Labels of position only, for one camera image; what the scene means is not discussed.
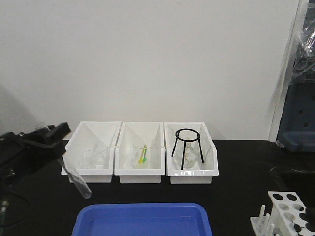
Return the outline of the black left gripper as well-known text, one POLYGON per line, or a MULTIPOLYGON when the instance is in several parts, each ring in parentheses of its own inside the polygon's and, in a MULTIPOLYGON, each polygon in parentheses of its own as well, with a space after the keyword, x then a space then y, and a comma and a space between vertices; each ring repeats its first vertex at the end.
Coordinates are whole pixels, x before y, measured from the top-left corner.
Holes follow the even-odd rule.
POLYGON ((0 136, 0 186, 11 187, 21 182, 32 170, 39 170, 60 159, 66 153, 63 143, 58 143, 71 132, 67 122, 57 126, 44 125, 23 139, 36 142, 23 144, 21 136, 8 132, 0 136))

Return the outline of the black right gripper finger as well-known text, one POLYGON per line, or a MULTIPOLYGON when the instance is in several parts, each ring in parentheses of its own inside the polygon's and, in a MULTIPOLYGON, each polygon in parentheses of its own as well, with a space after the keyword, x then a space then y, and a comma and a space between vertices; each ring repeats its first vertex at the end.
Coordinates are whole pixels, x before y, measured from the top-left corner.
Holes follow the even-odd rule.
POLYGON ((314 207, 308 207, 306 208, 305 213, 300 213, 299 217, 306 221, 306 229, 308 229, 311 232, 315 231, 315 208, 314 207))

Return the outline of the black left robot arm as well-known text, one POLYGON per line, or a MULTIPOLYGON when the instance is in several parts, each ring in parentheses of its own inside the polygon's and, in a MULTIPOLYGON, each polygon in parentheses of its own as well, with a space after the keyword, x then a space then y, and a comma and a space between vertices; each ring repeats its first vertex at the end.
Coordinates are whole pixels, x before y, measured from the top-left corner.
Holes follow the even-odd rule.
POLYGON ((62 158, 66 152, 63 138, 70 133, 68 123, 48 125, 30 133, 7 132, 0 136, 0 234, 23 219, 10 224, 6 216, 10 206, 10 196, 29 200, 12 191, 15 184, 62 158))

